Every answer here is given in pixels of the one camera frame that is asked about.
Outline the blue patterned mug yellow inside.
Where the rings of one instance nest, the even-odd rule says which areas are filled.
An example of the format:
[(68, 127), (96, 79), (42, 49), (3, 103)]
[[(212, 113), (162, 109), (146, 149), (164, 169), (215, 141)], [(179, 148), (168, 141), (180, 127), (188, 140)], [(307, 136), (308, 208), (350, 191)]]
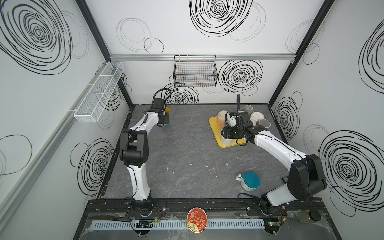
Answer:
[(165, 115), (164, 115), (164, 122), (163, 124), (168, 124), (169, 123), (169, 120), (170, 120), (170, 109), (169, 108), (166, 108), (165, 110)]

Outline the yellow plastic tray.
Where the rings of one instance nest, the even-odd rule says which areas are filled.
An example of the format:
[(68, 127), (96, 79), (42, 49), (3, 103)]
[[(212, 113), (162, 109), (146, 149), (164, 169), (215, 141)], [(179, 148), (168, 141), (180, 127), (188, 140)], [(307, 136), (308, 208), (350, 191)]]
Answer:
[[(212, 117), (212, 118), (209, 118), (209, 124), (211, 126), (211, 129), (213, 131), (213, 134), (215, 136), (215, 139), (219, 145), (220, 148), (223, 148), (222, 145), (221, 145), (221, 129), (218, 125), (217, 125), (217, 117)], [(234, 139), (234, 142), (233, 144), (230, 146), (230, 147), (234, 147), (234, 146), (237, 146), (237, 142), (236, 142), (236, 139)]]

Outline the cream mug red inside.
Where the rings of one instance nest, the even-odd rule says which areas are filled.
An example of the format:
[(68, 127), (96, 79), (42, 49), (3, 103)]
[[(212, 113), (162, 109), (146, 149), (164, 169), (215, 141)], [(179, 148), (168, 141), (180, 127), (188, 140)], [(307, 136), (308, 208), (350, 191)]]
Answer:
[(230, 147), (234, 142), (234, 139), (226, 139), (221, 137), (221, 145), (223, 148)]

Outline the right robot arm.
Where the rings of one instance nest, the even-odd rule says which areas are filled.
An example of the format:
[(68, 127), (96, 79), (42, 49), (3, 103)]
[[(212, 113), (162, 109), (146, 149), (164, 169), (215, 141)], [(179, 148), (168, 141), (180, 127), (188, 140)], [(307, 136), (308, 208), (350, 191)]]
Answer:
[(254, 125), (246, 112), (225, 114), (221, 130), (226, 139), (246, 140), (263, 148), (288, 170), (288, 181), (260, 197), (263, 208), (278, 207), (292, 201), (309, 201), (327, 188), (321, 159), (315, 154), (300, 152), (275, 137), (265, 126)]

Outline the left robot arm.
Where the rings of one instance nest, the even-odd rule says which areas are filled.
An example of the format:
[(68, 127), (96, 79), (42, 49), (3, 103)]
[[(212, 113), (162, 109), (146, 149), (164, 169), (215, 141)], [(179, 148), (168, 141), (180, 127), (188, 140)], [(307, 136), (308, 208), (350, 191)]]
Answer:
[(151, 210), (153, 207), (146, 173), (150, 153), (148, 134), (154, 126), (163, 125), (168, 119), (166, 100), (154, 98), (138, 123), (121, 132), (120, 160), (129, 171), (133, 188), (132, 206), (136, 208)]

